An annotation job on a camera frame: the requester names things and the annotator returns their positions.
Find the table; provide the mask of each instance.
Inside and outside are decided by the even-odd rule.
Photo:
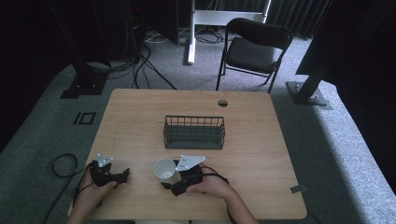
[[[228,105],[219,106],[219,100]],[[222,150],[166,149],[166,115],[222,116]],[[131,168],[126,184],[104,198],[92,219],[227,219],[223,200],[200,193],[175,197],[160,186],[153,165],[160,158],[205,156],[227,177],[258,219],[303,218],[298,182],[271,97],[264,92],[114,90],[87,164],[98,153],[114,157],[111,173]]]
[[[195,0],[191,0],[191,35],[189,45],[188,63],[195,62],[195,25],[220,25],[225,26],[234,18],[245,18],[252,21],[265,22],[271,0],[265,2],[262,12],[195,10]]]

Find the white cup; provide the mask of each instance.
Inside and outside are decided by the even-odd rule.
[[[175,184],[179,180],[176,164],[168,158],[162,158],[155,162],[154,174],[163,183]]]

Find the wire basket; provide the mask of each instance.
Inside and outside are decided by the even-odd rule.
[[[222,149],[224,117],[165,116],[166,148]]]

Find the person's right hand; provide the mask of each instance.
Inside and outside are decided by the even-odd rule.
[[[216,172],[207,168],[203,163],[199,166],[202,168],[204,174],[215,174]],[[228,196],[235,194],[235,190],[222,178],[215,175],[206,175],[203,181],[199,184],[191,185],[187,188],[186,192],[201,192],[207,193],[220,199],[226,199]]]

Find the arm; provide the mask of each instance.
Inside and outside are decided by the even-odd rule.
[[[215,173],[210,168],[205,168],[204,164],[200,164],[204,174]],[[250,213],[238,192],[227,182],[214,175],[204,176],[202,183],[189,186],[187,192],[205,192],[217,198],[223,199],[227,208],[236,223],[259,223],[257,219]]]
[[[105,194],[117,186],[117,182],[113,181],[102,187],[97,187],[91,178],[90,169],[88,169],[83,178],[80,188],[81,192],[67,220],[68,224],[84,223],[88,214],[99,204]]]

